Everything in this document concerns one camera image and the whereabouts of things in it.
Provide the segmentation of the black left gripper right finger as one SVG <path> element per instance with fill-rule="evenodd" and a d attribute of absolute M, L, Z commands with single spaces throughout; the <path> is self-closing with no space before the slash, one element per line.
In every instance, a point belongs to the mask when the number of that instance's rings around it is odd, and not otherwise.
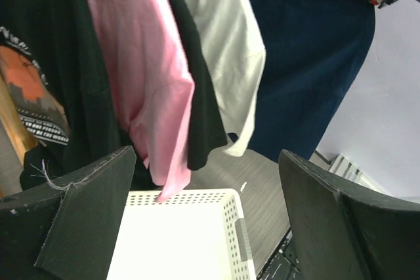
<path fill-rule="evenodd" d="M 419 204 L 283 150 L 280 180 L 304 279 L 418 279 Z"/>

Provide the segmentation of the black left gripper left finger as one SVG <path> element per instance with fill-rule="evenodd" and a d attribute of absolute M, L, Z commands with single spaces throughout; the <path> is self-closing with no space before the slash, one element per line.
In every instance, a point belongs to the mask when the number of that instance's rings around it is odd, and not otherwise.
<path fill-rule="evenodd" d="M 105 279 L 131 187 L 131 147 L 1 199 L 2 279 Z"/>

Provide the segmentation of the navy blue t shirt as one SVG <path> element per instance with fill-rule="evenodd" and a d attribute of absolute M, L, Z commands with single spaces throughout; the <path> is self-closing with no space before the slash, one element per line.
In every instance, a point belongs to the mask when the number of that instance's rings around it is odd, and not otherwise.
<path fill-rule="evenodd" d="M 363 0 L 250 0 L 266 62 L 249 148 L 308 159 L 360 71 L 375 33 Z"/>

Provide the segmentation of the white t shirt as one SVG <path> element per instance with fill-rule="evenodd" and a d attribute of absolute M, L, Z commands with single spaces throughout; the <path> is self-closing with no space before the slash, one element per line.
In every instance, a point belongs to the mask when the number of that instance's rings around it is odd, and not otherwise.
<path fill-rule="evenodd" d="M 250 0 L 185 0 L 198 29 L 224 129 L 224 152 L 241 157 L 255 128 L 266 49 Z"/>

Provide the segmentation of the black printed t shirt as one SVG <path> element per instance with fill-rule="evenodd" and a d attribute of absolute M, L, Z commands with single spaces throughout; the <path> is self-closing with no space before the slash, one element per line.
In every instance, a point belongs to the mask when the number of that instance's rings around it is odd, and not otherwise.
<path fill-rule="evenodd" d="M 131 144 L 117 124 L 87 0 L 1 0 L 1 69 L 28 102 L 51 102 L 67 121 L 67 143 L 39 134 L 25 155 L 23 190 Z"/>

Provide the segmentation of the plain black t shirt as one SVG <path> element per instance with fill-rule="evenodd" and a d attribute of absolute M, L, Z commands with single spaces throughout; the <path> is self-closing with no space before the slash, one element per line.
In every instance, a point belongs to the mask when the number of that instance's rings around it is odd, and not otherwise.
<path fill-rule="evenodd" d="M 192 15 L 185 0 L 168 1 L 178 27 L 188 70 L 195 83 L 188 129 L 188 168 L 197 171 L 206 166 L 211 151 L 227 145 L 227 137 Z"/>

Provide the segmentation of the pink t shirt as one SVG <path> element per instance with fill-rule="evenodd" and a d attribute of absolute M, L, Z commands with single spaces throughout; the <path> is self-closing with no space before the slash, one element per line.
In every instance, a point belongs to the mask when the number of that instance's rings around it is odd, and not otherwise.
<path fill-rule="evenodd" d="M 115 113 L 161 188 L 162 203 L 190 182 L 194 80 L 168 0 L 88 0 Z"/>

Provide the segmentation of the wooden clothes rack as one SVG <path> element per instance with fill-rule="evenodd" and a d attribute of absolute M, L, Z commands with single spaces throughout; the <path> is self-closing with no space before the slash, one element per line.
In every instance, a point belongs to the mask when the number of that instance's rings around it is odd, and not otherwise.
<path fill-rule="evenodd" d="M 20 120 L 7 86 L 1 78 L 1 123 L 16 152 L 19 162 L 24 164 L 27 151 L 36 147 L 37 140 Z"/>

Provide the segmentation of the white perforated plastic basket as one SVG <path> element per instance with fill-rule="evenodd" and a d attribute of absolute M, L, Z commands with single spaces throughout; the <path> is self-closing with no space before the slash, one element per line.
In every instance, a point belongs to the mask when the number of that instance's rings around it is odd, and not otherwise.
<path fill-rule="evenodd" d="M 128 194 L 108 279 L 256 279 L 236 190 L 157 195 Z"/>

